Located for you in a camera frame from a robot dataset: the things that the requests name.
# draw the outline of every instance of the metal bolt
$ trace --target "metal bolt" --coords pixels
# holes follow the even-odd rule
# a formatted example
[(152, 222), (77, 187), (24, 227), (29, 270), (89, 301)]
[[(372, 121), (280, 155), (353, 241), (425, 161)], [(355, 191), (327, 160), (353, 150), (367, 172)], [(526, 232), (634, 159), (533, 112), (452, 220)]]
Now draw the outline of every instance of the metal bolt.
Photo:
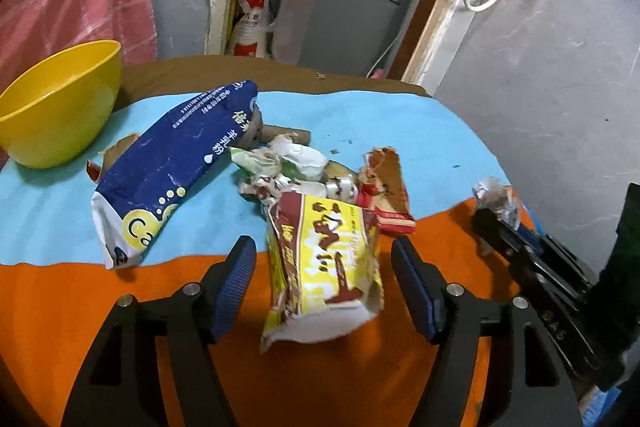
[(190, 282), (185, 284), (182, 288), (182, 293), (185, 295), (197, 295), (200, 291), (200, 285), (196, 282)]
[(520, 308), (521, 310), (524, 310), (529, 306), (529, 303), (527, 302), (526, 298), (520, 297), (518, 295), (517, 297), (513, 298), (513, 305), (516, 306), (516, 308)]
[(128, 293), (126, 295), (121, 295), (120, 297), (118, 297), (118, 300), (116, 302), (118, 303), (118, 306), (126, 308), (133, 302), (133, 295), (130, 295)]
[(454, 297), (460, 297), (464, 292), (465, 289), (457, 282), (447, 284), (447, 293), (453, 295)]

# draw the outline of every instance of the bowl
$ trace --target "bowl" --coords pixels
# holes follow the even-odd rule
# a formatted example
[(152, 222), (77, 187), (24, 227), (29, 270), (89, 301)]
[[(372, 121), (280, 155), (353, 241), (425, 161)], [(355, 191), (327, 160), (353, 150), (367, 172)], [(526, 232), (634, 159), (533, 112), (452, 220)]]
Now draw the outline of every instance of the bowl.
[(98, 136), (120, 87), (120, 43), (61, 51), (0, 94), (0, 146), (26, 167), (68, 162)]

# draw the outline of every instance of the orange cloth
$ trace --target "orange cloth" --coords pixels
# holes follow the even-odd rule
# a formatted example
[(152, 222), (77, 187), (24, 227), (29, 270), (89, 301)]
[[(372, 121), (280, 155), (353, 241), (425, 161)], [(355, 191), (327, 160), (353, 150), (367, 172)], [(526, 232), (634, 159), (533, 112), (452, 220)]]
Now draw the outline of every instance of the orange cloth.
[[(447, 282), (482, 298), (517, 292), (506, 262), (481, 258), (470, 233), (473, 201), (421, 219), (411, 236), (421, 257)], [(403, 427), (408, 425), (437, 348), (415, 332), (383, 238), (381, 272), (385, 310), (346, 337), (319, 344), (275, 343), (264, 355), (258, 343), (270, 305), (268, 260), (258, 254), (254, 277), (231, 333), (210, 347), (226, 397), (241, 427)], [(145, 301), (198, 281), (216, 257), (181, 257), (169, 263), (107, 271), (99, 265), (0, 266), (0, 355), (28, 401), (57, 427), (71, 387), (98, 328), (115, 299)], [(183, 425), (175, 390), (167, 385), (166, 340), (159, 367), (172, 426)], [(476, 424), (489, 340), (481, 339), (465, 427)]]

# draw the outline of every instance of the blue packet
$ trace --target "blue packet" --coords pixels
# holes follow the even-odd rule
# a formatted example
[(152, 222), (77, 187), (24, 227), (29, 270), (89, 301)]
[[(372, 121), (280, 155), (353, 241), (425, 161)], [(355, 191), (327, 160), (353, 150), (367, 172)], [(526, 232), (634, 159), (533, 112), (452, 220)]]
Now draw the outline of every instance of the blue packet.
[(142, 260), (190, 188), (249, 129), (257, 95), (244, 80), (177, 105), (104, 174), (91, 209), (108, 269)]

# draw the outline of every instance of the gray refrigerator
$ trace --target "gray refrigerator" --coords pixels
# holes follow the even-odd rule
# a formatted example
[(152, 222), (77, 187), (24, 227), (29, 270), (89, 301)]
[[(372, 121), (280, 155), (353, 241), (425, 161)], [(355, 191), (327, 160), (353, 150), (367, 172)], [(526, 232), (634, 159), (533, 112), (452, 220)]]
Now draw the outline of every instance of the gray refrigerator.
[(322, 73), (365, 76), (396, 38), (410, 1), (282, 0), (273, 58)]

